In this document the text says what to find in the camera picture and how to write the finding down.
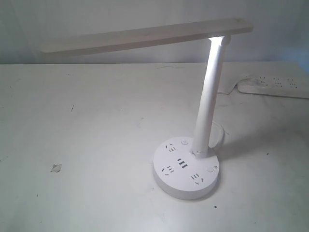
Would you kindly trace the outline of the white desk lamp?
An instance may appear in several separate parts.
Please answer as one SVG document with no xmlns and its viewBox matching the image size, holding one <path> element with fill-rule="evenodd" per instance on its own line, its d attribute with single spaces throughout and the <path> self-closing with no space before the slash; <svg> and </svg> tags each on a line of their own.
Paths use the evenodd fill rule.
<svg viewBox="0 0 309 232">
<path fill-rule="evenodd" d="M 166 140 L 153 156 L 154 179 L 168 195 L 195 200 L 209 194 L 219 176 L 210 135 L 226 47 L 253 24 L 239 17 L 56 39 L 41 46 L 46 56 L 78 56 L 209 39 L 211 48 L 193 137 Z"/>
</svg>

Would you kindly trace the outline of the white power strip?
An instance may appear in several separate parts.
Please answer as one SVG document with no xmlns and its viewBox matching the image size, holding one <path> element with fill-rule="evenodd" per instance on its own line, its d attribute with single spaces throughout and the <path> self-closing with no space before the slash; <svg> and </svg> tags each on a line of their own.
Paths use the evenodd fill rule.
<svg viewBox="0 0 309 232">
<path fill-rule="evenodd" d="M 276 97 L 309 98 L 309 80 L 280 76 L 247 76 L 237 83 L 241 93 Z"/>
</svg>

